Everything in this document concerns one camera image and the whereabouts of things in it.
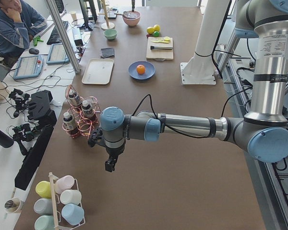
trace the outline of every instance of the sleeve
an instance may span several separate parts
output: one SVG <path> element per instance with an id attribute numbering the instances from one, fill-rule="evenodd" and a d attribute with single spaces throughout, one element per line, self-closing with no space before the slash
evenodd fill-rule
<path id="1" fill-rule="evenodd" d="M 32 25 L 28 28 L 28 33 L 35 36 L 47 27 L 47 20 L 38 13 L 33 7 L 26 3 L 28 8 Z"/>
<path id="2" fill-rule="evenodd" d="M 0 19 L 0 35 L 14 46 L 28 49 L 30 46 L 28 31 L 24 23 L 14 23 L 13 28 L 9 23 Z"/>

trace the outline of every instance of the blue plate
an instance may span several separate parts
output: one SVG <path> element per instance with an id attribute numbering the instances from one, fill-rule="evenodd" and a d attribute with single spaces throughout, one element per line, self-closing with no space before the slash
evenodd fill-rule
<path id="1" fill-rule="evenodd" d="M 138 65 L 144 65 L 145 66 L 145 73 L 144 74 L 138 74 L 138 72 L 136 71 L 136 67 Z M 134 63 L 132 63 L 129 68 L 128 68 L 128 72 L 129 75 L 137 80 L 147 80 L 150 79 L 154 74 L 155 74 L 155 67 L 152 63 L 148 62 L 148 61 L 136 61 Z"/>

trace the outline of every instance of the computer mouse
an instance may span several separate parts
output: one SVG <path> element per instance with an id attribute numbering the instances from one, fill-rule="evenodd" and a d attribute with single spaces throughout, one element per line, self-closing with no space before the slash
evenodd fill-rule
<path id="1" fill-rule="evenodd" d="M 29 53 L 30 54 L 39 54 L 39 50 L 35 49 L 35 48 L 31 48 L 31 49 L 29 49 Z"/>

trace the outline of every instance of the paper cup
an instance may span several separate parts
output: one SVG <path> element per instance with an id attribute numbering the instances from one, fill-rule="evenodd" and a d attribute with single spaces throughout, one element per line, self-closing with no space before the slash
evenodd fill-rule
<path id="1" fill-rule="evenodd" d="M 84 210 L 80 206 L 67 204 L 62 208 L 62 216 L 71 225 L 77 225 L 84 218 Z"/>
<path id="2" fill-rule="evenodd" d="M 43 215 L 39 217 L 34 224 L 35 230 L 54 230 L 53 216 Z"/>
<path id="3" fill-rule="evenodd" d="M 52 215 L 52 201 L 51 199 L 41 198 L 37 200 L 33 206 L 34 211 L 40 215 Z"/>
<path id="4" fill-rule="evenodd" d="M 56 181 L 56 183 L 54 184 L 54 190 L 56 191 L 56 193 L 61 194 L 63 191 L 71 189 L 74 184 L 75 179 L 72 176 L 67 175 Z"/>
<path id="5" fill-rule="evenodd" d="M 35 187 L 35 191 L 41 198 L 51 198 L 50 182 L 39 182 Z"/>
<path id="6" fill-rule="evenodd" d="M 11 200 L 14 202 L 14 204 L 16 204 L 16 206 L 11 207 L 11 208 L 6 208 L 5 209 L 6 213 L 21 213 L 21 210 L 24 207 L 24 201 L 16 197 L 12 198 Z"/>
<path id="7" fill-rule="evenodd" d="M 61 196 L 60 196 L 60 201 L 63 204 L 74 204 L 74 205 L 78 205 L 81 202 L 81 198 L 82 195 L 80 193 L 80 191 L 78 190 L 65 190 L 64 192 L 62 192 Z"/>
<path id="8" fill-rule="evenodd" d="M 72 20 L 73 20 L 73 21 L 76 21 L 76 20 L 77 20 L 76 11 L 70 11 L 69 13 L 70 13 L 71 16 L 72 16 Z"/>

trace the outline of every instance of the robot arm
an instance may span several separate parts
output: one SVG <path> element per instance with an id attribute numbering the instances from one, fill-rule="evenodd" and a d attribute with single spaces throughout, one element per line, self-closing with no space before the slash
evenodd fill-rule
<path id="1" fill-rule="evenodd" d="M 139 113 L 125 115 L 117 107 L 101 113 L 101 127 L 89 145 L 104 146 L 106 170 L 115 170 L 126 139 L 157 141 L 162 132 L 180 132 L 201 138 L 219 138 L 236 144 L 263 162 L 288 156 L 288 130 L 282 115 L 288 81 L 288 0 L 238 0 L 236 31 L 240 37 L 259 37 L 252 104 L 244 118 L 200 118 Z"/>

